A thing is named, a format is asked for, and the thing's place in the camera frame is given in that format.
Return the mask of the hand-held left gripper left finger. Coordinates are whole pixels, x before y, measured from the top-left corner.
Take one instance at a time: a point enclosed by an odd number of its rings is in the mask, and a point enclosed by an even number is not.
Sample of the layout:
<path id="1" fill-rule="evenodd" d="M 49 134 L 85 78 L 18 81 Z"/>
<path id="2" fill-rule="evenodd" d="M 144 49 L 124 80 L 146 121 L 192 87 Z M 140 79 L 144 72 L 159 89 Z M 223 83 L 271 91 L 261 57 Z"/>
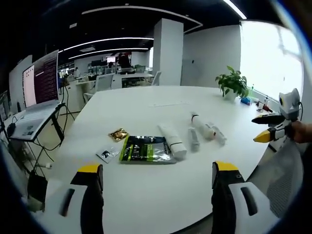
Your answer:
<path id="1" fill-rule="evenodd" d="M 102 234 L 103 205 L 103 166 L 82 166 L 69 183 L 48 181 L 43 227 L 49 234 Z"/>

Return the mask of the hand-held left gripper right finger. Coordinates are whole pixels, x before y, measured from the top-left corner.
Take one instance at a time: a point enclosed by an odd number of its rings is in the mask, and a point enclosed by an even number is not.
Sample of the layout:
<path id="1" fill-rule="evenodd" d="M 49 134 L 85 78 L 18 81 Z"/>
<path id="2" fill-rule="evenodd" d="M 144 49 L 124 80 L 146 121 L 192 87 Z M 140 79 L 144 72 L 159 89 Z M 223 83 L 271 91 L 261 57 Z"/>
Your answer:
<path id="1" fill-rule="evenodd" d="M 271 228 L 269 199 L 233 164 L 215 161 L 212 170 L 212 233 L 266 234 Z"/>

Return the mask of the person's right hand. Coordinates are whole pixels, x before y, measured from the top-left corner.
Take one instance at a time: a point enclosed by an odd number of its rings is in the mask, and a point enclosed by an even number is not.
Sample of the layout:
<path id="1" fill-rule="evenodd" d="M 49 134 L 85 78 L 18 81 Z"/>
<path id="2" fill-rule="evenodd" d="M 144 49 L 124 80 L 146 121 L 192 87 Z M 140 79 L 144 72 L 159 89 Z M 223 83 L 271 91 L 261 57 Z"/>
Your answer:
<path id="1" fill-rule="evenodd" d="M 293 139 L 297 143 L 311 143 L 312 142 L 312 124 L 305 124 L 300 121 L 292 123 L 294 130 Z"/>

